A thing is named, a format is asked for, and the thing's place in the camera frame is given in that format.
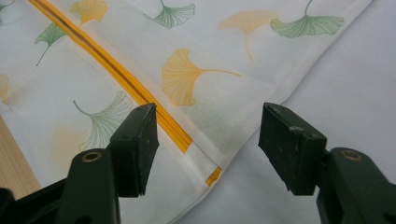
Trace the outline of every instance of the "wooden table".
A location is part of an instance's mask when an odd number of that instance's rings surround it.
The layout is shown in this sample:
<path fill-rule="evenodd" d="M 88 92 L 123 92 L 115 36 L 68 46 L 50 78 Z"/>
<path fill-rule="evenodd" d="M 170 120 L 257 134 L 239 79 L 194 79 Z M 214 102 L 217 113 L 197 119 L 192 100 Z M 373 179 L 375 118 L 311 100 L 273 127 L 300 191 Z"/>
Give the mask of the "wooden table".
<path fill-rule="evenodd" d="M 19 199 L 41 189 L 7 125 L 0 117 L 0 187 L 11 189 Z"/>

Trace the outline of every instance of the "white table surface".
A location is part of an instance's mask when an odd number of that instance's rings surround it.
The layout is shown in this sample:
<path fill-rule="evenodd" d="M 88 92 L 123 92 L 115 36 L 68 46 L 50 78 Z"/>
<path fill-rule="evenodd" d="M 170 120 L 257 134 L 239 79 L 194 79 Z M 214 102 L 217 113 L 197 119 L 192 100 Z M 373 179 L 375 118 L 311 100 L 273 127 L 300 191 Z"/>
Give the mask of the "white table surface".
<path fill-rule="evenodd" d="M 374 0 L 283 104 L 328 138 L 357 149 L 396 183 L 396 1 Z M 209 195 L 177 224 L 320 223 L 316 195 L 295 197 L 247 141 Z"/>

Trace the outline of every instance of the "brass screw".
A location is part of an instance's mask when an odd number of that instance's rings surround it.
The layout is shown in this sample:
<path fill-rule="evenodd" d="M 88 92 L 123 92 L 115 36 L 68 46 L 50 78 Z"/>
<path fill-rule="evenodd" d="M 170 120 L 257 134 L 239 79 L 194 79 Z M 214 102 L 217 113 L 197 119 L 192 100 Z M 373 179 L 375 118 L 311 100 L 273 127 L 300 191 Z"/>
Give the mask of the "brass screw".
<path fill-rule="evenodd" d="M 100 152 L 89 152 L 82 157 L 82 161 L 84 162 L 97 161 L 101 157 L 102 157 L 102 153 Z"/>
<path fill-rule="evenodd" d="M 355 152 L 355 151 L 352 151 L 352 150 L 343 150 L 343 151 L 341 152 L 341 154 L 342 154 L 345 158 L 347 158 L 347 159 L 349 159 L 349 160 L 351 160 L 351 161 L 361 161 L 361 160 L 363 159 L 363 157 L 361 156 L 361 154 L 359 154 L 359 153 L 357 153 L 357 152 Z"/>

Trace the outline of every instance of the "folded cloth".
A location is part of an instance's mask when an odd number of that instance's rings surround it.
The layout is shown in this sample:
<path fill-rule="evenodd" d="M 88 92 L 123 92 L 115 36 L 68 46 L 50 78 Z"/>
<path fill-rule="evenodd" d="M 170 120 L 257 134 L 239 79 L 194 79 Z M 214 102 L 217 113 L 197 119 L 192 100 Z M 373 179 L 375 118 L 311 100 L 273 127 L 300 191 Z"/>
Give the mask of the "folded cloth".
<path fill-rule="evenodd" d="M 168 223 L 200 202 L 369 0 L 30 0 L 0 6 L 0 112 L 39 182 L 105 147 L 154 102 L 147 195 L 125 223 Z"/>

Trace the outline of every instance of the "yellow ginkgo leaf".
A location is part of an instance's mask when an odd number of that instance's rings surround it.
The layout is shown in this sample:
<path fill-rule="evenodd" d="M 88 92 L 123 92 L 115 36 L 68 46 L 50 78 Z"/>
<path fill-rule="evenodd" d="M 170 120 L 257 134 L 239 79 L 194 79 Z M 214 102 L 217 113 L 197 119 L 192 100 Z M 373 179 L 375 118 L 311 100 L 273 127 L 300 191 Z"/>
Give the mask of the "yellow ginkgo leaf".
<path fill-rule="evenodd" d="M 245 44 L 247 48 L 247 55 L 250 60 L 253 60 L 253 56 L 248 45 L 248 37 L 257 28 L 269 25 L 271 20 L 277 18 L 277 13 L 274 11 L 266 10 L 254 10 L 254 11 L 242 11 L 236 13 L 219 24 L 220 29 L 237 28 L 245 33 Z"/>
<path fill-rule="evenodd" d="M 0 75 L 0 98 L 3 104 L 7 104 L 7 92 L 8 92 L 9 79 L 7 75 Z"/>
<path fill-rule="evenodd" d="M 203 72 L 224 72 L 239 74 L 218 69 L 201 69 L 189 59 L 188 49 L 178 49 L 163 66 L 163 91 L 174 105 L 194 105 L 192 97 L 195 80 Z"/>
<path fill-rule="evenodd" d="M 77 12 L 81 18 L 81 25 L 91 20 L 100 21 L 107 12 L 107 6 L 105 1 L 101 0 L 81 0 L 70 7 L 70 12 Z"/>

